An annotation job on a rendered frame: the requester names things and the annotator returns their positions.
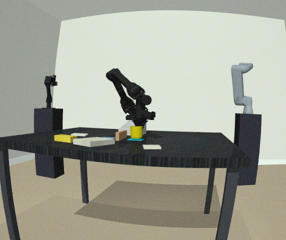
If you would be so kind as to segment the yellow rectangular block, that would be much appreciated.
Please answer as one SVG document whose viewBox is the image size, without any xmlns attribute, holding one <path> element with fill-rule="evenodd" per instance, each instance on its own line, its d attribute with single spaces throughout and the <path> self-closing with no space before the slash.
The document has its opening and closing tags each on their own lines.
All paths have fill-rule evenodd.
<svg viewBox="0 0 286 240">
<path fill-rule="evenodd" d="M 63 135 L 58 134 L 54 136 L 54 141 L 57 142 L 67 142 L 67 143 L 73 143 L 73 139 L 77 139 L 77 135 Z"/>
</svg>

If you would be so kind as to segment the tan wooden bar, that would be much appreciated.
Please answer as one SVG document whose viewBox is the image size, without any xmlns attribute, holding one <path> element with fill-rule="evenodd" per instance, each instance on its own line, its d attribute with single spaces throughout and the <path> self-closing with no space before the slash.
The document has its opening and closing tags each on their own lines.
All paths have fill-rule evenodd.
<svg viewBox="0 0 286 240">
<path fill-rule="evenodd" d="M 122 131 L 116 132 L 116 134 L 115 134 L 115 140 L 116 141 L 121 141 L 125 138 L 127 138 L 127 130 L 122 130 Z"/>
</svg>

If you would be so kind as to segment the pale cream flat rectangular slab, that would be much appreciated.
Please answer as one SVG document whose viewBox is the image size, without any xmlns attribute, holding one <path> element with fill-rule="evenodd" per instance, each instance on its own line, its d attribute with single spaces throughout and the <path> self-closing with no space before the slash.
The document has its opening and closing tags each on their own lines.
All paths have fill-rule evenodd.
<svg viewBox="0 0 286 240">
<path fill-rule="evenodd" d="M 73 145 L 96 147 L 115 144 L 114 138 L 90 137 L 73 139 Z"/>
</svg>

